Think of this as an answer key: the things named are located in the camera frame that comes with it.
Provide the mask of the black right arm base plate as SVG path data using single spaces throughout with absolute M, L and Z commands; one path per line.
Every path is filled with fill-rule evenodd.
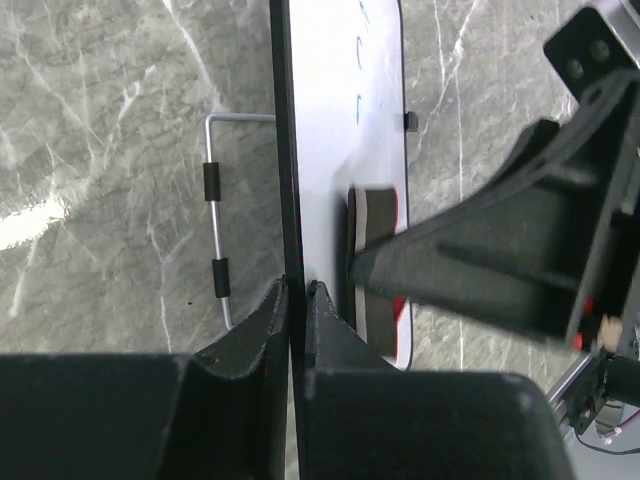
M 639 361 L 603 351 L 589 382 L 570 397 L 570 426 L 583 434 L 608 400 L 639 407 Z

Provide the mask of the small white whiteboard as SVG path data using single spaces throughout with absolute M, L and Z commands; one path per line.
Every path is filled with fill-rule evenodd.
M 341 313 L 349 189 L 390 187 L 409 223 L 404 45 L 396 1 L 270 3 L 289 338 L 301 478 L 309 478 L 307 301 L 323 283 Z

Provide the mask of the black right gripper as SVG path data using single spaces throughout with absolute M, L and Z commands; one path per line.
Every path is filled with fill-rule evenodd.
M 393 295 L 580 350 L 618 350 L 639 276 L 639 14 L 581 9 L 544 47 L 576 95 L 526 128 L 495 176 L 393 238 Z

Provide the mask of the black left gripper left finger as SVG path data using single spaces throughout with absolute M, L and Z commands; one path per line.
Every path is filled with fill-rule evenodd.
M 194 354 L 5 355 L 5 479 L 280 479 L 288 291 Z

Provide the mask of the red bone-shaped eraser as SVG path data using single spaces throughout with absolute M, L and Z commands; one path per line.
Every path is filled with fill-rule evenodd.
M 412 312 L 382 277 L 384 247 L 406 226 L 393 187 L 353 186 L 347 201 L 348 323 L 376 354 L 406 370 L 412 357 Z

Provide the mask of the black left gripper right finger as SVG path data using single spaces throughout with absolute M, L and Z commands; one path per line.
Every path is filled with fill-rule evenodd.
M 529 378 L 401 371 L 342 320 L 326 286 L 308 298 L 305 479 L 570 479 L 551 408 Z

